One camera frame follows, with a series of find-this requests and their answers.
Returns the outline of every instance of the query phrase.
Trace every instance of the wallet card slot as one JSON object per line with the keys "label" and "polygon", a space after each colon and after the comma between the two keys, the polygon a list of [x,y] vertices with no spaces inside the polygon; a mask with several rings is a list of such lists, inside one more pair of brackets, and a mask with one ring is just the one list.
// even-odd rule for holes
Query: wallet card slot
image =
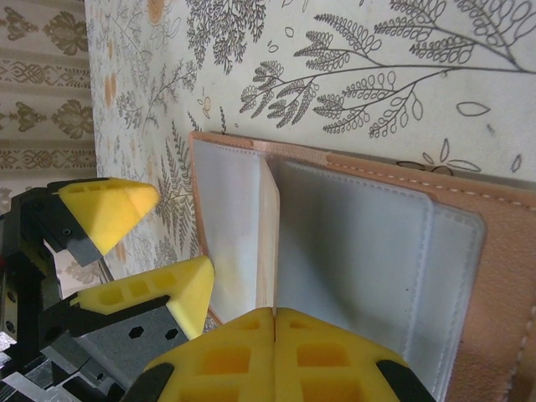
{"label": "wallet card slot", "polygon": [[428,197],[284,162],[277,306],[405,354],[433,220]]}
{"label": "wallet card slot", "polygon": [[435,206],[414,346],[406,358],[441,401],[451,377],[486,230],[478,215]]}
{"label": "wallet card slot", "polygon": [[195,143],[204,234],[216,277],[210,299],[227,322],[255,308],[260,212],[260,156]]}

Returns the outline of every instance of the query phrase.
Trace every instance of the yellow foam pad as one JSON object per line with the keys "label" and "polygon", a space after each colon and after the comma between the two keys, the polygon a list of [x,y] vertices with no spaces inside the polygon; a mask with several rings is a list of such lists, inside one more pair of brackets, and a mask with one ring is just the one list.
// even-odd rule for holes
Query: yellow foam pad
{"label": "yellow foam pad", "polygon": [[70,304],[108,315],[168,295],[168,310],[194,339],[203,333],[213,285],[212,263],[201,256],[79,291]]}
{"label": "yellow foam pad", "polygon": [[153,360],[174,366],[159,402],[272,402],[274,319],[261,308]]}
{"label": "yellow foam pad", "polygon": [[276,314],[277,402],[398,402],[376,367],[395,352],[288,308]]}
{"label": "yellow foam pad", "polygon": [[395,352],[306,314],[249,312],[163,354],[174,366],[158,402],[398,402],[376,363]]}
{"label": "yellow foam pad", "polygon": [[160,199],[151,184],[120,178],[69,184],[58,195],[102,255]]}

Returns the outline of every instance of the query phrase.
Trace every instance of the wallet stitching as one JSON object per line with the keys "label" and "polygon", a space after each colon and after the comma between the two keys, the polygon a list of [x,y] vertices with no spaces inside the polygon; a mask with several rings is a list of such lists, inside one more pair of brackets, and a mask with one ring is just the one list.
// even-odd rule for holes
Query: wallet stitching
{"label": "wallet stitching", "polygon": [[[450,220],[456,221],[456,217],[455,217],[455,215],[453,213],[448,213],[448,212],[445,212],[445,211],[437,211],[437,213],[442,214],[443,216],[445,216],[446,218],[448,218]],[[435,393],[435,391],[436,391],[437,382],[439,381],[439,375],[440,375],[441,369],[443,368],[443,364],[445,363],[446,351],[447,351],[448,348],[451,347],[451,342],[452,342],[452,339],[454,337],[455,321],[459,317],[460,309],[463,307],[461,305],[461,296],[462,296],[462,292],[463,292],[463,284],[466,283],[467,275],[471,272],[471,270],[469,270],[469,262],[471,260],[471,256],[472,256],[472,253],[473,253],[473,247],[474,247],[474,245],[475,245],[475,243],[477,241],[477,227],[472,223],[472,219],[464,218],[461,221],[461,223],[463,223],[467,227],[472,228],[471,239],[470,239],[469,244],[467,246],[466,260],[465,260],[465,262],[463,264],[463,272],[461,274],[461,282],[460,282],[460,285],[458,287],[458,292],[457,292],[457,296],[456,296],[456,304],[455,304],[455,307],[454,307],[454,313],[452,314],[451,324],[449,325],[448,340],[446,342],[445,347],[441,351],[440,361],[439,361],[439,364],[438,364],[436,372],[435,372],[435,380],[434,380],[432,393]]]}
{"label": "wallet stitching", "polygon": [[412,307],[411,307],[410,313],[408,314],[409,323],[408,323],[408,326],[407,326],[406,331],[405,331],[404,348],[403,348],[403,351],[402,351],[402,355],[406,355],[407,350],[408,350],[408,346],[409,346],[411,328],[415,329],[416,315],[417,315],[417,310],[418,310],[417,305],[416,305],[416,300],[417,300],[418,295],[420,294],[420,290],[422,288],[423,274],[425,272],[425,267],[424,267],[424,261],[425,261],[424,248],[425,248],[425,244],[429,243],[429,242],[425,242],[425,240],[427,239],[427,236],[431,235],[431,228],[428,225],[430,223],[430,220],[431,220],[431,211],[430,211],[429,206],[427,205],[427,202],[425,201],[425,199],[424,199],[424,197],[422,195],[418,196],[416,194],[412,194],[411,190],[405,190],[405,189],[401,190],[399,188],[397,188],[397,189],[389,188],[391,186],[389,184],[363,183],[363,182],[359,181],[357,178],[339,177],[339,176],[336,176],[333,173],[311,171],[311,170],[307,169],[306,167],[303,167],[303,166],[300,166],[300,165],[294,166],[294,168],[299,169],[299,170],[303,170],[303,171],[306,171],[306,172],[309,172],[309,173],[313,173],[313,174],[316,174],[318,176],[323,176],[323,177],[326,177],[326,178],[335,179],[335,180],[338,180],[338,181],[352,182],[352,183],[355,183],[355,184],[363,186],[363,187],[376,188],[376,189],[379,189],[379,190],[387,190],[390,193],[400,194],[400,195],[403,195],[403,196],[408,197],[408,198],[417,199],[422,204],[424,204],[424,213],[421,213],[421,215],[423,216],[423,224],[422,224],[421,233],[420,233],[419,256],[418,256],[418,260],[417,260],[417,268],[415,270],[415,277],[414,277],[414,279],[412,281],[413,282],[412,283],[412,295],[411,295],[411,306]]}
{"label": "wallet stitching", "polygon": [[[248,147],[243,146],[243,145],[239,145],[239,144],[234,144],[233,148],[230,148],[228,145],[224,144],[223,142],[219,142],[218,140],[209,140],[209,142],[219,144],[220,147],[232,150],[234,152],[250,153],[250,154],[256,154],[256,155],[259,155],[259,153],[260,153],[260,151],[256,151],[256,150],[252,151]],[[276,154],[276,155],[282,155],[284,157],[294,157],[296,159],[303,160],[302,155],[299,155],[299,154],[297,154],[295,152],[284,152],[284,151],[281,151],[281,150],[270,150],[270,153],[271,154]],[[527,209],[527,210],[529,210],[531,212],[536,211],[536,207],[534,207],[533,205],[523,204],[523,203],[520,203],[519,201],[514,201],[512,199],[506,199],[506,198],[502,198],[502,197],[496,197],[496,196],[493,196],[493,195],[490,195],[490,194],[476,193],[476,192],[473,192],[473,191],[460,190],[458,188],[449,188],[449,187],[445,187],[445,186],[440,186],[438,184],[421,182],[419,180],[415,180],[415,179],[411,179],[411,178],[402,178],[400,176],[395,176],[395,175],[392,175],[392,174],[383,174],[383,173],[378,173],[378,172],[374,172],[374,171],[370,171],[370,170],[365,170],[365,169],[362,169],[362,168],[359,168],[359,167],[342,165],[340,163],[326,162],[326,164],[341,167],[341,168],[348,168],[348,169],[351,169],[351,170],[356,170],[356,171],[361,172],[361,173],[372,174],[374,176],[386,177],[386,178],[394,178],[394,179],[400,180],[402,182],[407,181],[407,182],[410,182],[410,183],[420,184],[420,185],[425,186],[425,187],[434,187],[434,188],[437,188],[437,189],[443,190],[443,191],[451,191],[453,193],[464,193],[466,195],[477,195],[479,197],[489,198],[489,199],[492,199],[494,201],[504,202],[504,203],[507,203],[507,204],[522,207],[522,208]],[[519,370],[519,366],[521,365],[521,361],[523,360],[523,351],[525,349],[525,346],[526,346],[526,343],[527,343],[527,340],[528,340],[528,335],[530,334],[530,331],[532,329],[532,326],[533,326],[535,318],[536,318],[536,300],[534,301],[534,304],[532,305],[532,307],[530,309],[530,314],[529,314],[528,320],[527,320],[527,322],[525,324],[525,334],[522,336],[521,342],[519,343],[518,356],[516,358],[516,363],[514,364],[514,367],[512,369],[510,380],[508,381],[508,386],[507,386],[507,390],[505,391],[505,394],[504,394],[504,399],[506,399],[508,397],[508,393],[510,392],[510,389],[512,388],[513,378],[517,374],[517,372]]]}
{"label": "wallet stitching", "polygon": [[[263,153],[261,151],[251,150],[248,147],[243,146],[243,145],[233,144],[233,146],[230,147],[228,145],[225,145],[225,143],[219,142],[217,140],[208,140],[208,142],[218,144],[218,147],[221,147],[223,149],[228,149],[229,151],[232,151],[232,152],[249,153],[249,154],[255,154],[255,155],[259,155],[260,153]],[[272,149],[272,150],[268,151],[268,153],[281,155],[283,157],[294,157],[294,158],[299,159],[299,160],[304,160],[302,155],[297,154],[295,152],[285,152],[285,151],[281,151],[281,150]],[[523,204],[523,203],[520,203],[519,201],[514,201],[512,199],[496,197],[496,196],[493,196],[493,195],[490,195],[490,194],[485,194],[485,193],[476,193],[474,191],[460,190],[459,188],[451,188],[451,187],[440,186],[439,184],[421,182],[419,180],[415,180],[415,179],[412,179],[412,178],[403,178],[401,176],[395,176],[395,175],[392,175],[392,174],[378,173],[378,172],[374,172],[372,170],[365,170],[365,169],[362,169],[360,167],[342,165],[340,163],[326,162],[326,164],[341,167],[341,168],[347,168],[347,169],[351,169],[351,170],[356,170],[356,171],[361,172],[361,173],[373,174],[374,176],[379,176],[381,178],[382,177],[395,178],[397,180],[400,180],[401,182],[410,182],[410,183],[420,184],[420,185],[423,185],[423,186],[426,186],[426,187],[434,187],[434,188],[437,188],[439,190],[451,191],[453,193],[464,193],[464,194],[467,194],[467,195],[478,195],[479,197],[489,198],[489,199],[493,199],[495,201],[516,205],[518,207],[523,207],[523,208],[526,208],[526,209],[528,209],[530,211],[535,211],[536,212],[536,206]]]}

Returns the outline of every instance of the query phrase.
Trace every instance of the patterned wallpaper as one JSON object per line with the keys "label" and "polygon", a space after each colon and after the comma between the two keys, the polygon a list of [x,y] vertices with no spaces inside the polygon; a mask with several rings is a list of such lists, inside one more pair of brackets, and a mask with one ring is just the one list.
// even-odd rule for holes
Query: patterned wallpaper
{"label": "patterned wallpaper", "polygon": [[[0,214],[32,187],[96,175],[84,3],[0,6]],[[100,282],[98,266],[56,255],[64,296]]]}

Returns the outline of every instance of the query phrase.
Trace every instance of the wallet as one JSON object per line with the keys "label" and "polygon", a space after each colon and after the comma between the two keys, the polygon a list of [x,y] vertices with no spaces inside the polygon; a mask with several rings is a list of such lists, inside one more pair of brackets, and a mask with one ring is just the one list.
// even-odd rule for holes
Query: wallet
{"label": "wallet", "polygon": [[210,313],[289,307],[393,349],[437,401],[527,401],[536,193],[280,142],[190,136]]}

